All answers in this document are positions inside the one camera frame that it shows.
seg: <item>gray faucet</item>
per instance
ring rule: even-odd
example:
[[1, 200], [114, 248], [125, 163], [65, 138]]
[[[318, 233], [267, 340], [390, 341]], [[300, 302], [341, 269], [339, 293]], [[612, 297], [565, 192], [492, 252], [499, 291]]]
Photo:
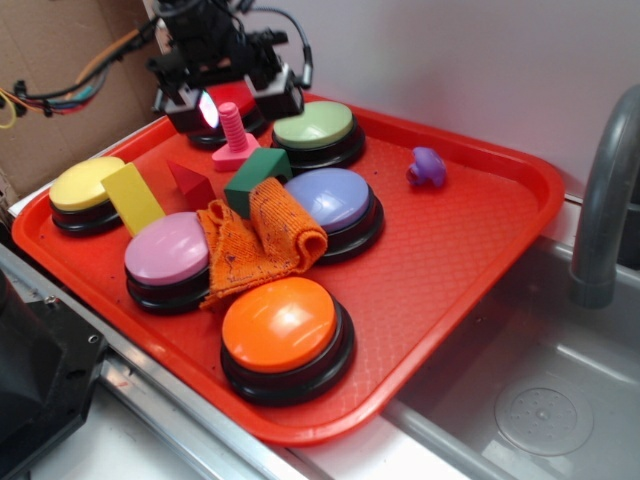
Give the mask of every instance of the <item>gray faucet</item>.
[[591, 168], [571, 263], [570, 298], [586, 308], [613, 299], [616, 263], [640, 268], [640, 85], [613, 109]]

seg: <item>green button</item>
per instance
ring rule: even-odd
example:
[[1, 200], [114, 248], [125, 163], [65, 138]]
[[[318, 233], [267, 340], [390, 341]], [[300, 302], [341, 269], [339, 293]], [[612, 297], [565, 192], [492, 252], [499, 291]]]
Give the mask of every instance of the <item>green button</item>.
[[335, 102], [311, 102], [304, 113], [273, 125], [278, 142], [297, 149], [322, 148], [344, 138], [353, 127], [349, 107]]

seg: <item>purple toy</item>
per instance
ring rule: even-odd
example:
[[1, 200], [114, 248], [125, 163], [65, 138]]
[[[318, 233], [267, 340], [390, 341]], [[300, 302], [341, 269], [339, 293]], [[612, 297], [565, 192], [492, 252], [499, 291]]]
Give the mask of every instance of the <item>purple toy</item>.
[[435, 150], [426, 147], [413, 149], [414, 163], [407, 170], [407, 180], [411, 185], [422, 185], [427, 180], [441, 187], [447, 176], [447, 167]]

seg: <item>orange cloth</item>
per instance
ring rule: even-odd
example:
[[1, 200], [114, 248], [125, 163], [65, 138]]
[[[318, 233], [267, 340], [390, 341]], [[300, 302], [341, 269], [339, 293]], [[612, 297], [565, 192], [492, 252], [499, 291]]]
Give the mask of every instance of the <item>orange cloth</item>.
[[199, 210], [210, 251], [210, 292], [200, 308], [293, 273], [303, 273], [327, 251], [327, 234], [275, 178], [249, 194], [251, 220], [222, 200]]

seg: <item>white wall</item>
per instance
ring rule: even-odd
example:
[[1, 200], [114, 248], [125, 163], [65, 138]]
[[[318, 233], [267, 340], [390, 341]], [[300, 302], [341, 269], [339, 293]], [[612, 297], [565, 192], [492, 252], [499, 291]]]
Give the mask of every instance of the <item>white wall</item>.
[[[604, 124], [640, 82], [638, 0], [263, 0], [313, 47], [313, 91], [541, 157], [582, 194]], [[282, 27], [271, 14], [247, 25]], [[285, 60], [300, 70], [289, 31]]]

